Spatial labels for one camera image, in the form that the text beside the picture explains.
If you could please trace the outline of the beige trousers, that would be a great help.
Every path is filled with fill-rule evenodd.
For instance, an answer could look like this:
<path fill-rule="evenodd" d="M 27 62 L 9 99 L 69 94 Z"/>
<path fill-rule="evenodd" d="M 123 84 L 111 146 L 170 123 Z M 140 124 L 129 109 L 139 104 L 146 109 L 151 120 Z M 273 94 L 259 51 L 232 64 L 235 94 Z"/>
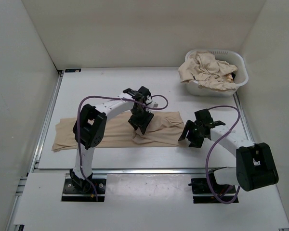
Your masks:
<path fill-rule="evenodd" d="M 109 122 L 105 127 L 104 137 L 98 148 L 131 147 L 187 147 L 187 141 L 178 141 L 184 129 L 184 122 L 179 112 L 154 112 L 145 134 L 134 130 L 128 123 L 131 112 L 124 112 Z M 76 118 L 63 118 L 55 126 L 56 136 L 52 150 L 71 150 L 77 148 L 72 129 Z"/>

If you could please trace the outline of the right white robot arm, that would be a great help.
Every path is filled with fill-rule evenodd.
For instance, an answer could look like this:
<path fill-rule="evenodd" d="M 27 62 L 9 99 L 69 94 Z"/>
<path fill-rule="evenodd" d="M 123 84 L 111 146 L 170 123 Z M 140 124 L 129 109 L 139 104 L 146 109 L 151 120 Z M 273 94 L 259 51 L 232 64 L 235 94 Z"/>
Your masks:
<path fill-rule="evenodd" d="M 235 167 L 209 170 L 210 158 L 206 158 L 207 188 L 211 192 L 220 191 L 224 185 L 249 192 L 278 183 L 278 172 L 268 144 L 254 143 L 235 134 L 224 122 L 213 120 L 208 109 L 196 111 L 195 117 L 195 121 L 186 122 L 179 141 L 187 139 L 189 147 L 201 148 L 204 140 L 209 139 L 214 142 L 210 152 L 219 144 L 236 159 Z"/>

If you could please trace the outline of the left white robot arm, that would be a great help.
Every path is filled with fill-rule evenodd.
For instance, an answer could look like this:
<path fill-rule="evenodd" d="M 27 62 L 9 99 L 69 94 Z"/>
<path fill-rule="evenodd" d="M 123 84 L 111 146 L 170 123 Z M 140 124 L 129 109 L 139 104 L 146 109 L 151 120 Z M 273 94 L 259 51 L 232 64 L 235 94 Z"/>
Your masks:
<path fill-rule="evenodd" d="M 73 186 L 81 193 L 91 190 L 92 158 L 95 147 L 102 141 L 106 123 L 125 111 L 131 111 L 128 123 L 142 134 L 151 122 L 154 114 L 152 95 L 149 89 L 142 86 L 138 90 L 124 90 L 118 98 L 107 98 L 109 101 L 92 106 L 80 103 L 77 121 L 73 127 L 77 142 L 75 166 L 70 169 Z"/>

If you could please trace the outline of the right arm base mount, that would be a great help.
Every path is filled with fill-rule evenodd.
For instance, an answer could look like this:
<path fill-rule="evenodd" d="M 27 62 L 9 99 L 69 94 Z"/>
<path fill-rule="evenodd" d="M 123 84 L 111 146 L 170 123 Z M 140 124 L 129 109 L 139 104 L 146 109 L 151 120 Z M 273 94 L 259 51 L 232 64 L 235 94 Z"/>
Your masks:
<path fill-rule="evenodd" d="M 211 182 L 215 193 L 223 201 L 231 201 L 236 193 L 235 186 L 218 185 L 214 180 Z M 188 184 L 192 187 L 194 204 L 219 204 L 220 202 L 212 195 L 206 178 L 192 178 Z"/>

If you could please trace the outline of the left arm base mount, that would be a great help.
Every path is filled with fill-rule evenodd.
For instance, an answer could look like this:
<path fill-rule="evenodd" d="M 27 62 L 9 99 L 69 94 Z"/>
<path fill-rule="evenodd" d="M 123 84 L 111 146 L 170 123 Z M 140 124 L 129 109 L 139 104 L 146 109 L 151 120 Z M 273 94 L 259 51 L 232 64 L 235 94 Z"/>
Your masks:
<path fill-rule="evenodd" d="M 102 203 L 105 201 L 106 191 L 106 178 L 93 178 L 92 183 L 94 184 L 97 192 L 95 191 L 90 183 L 85 182 L 84 189 L 77 185 L 68 175 L 65 177 L 64 186 L 62 189 L 62 202 L 98 202 Z"/>

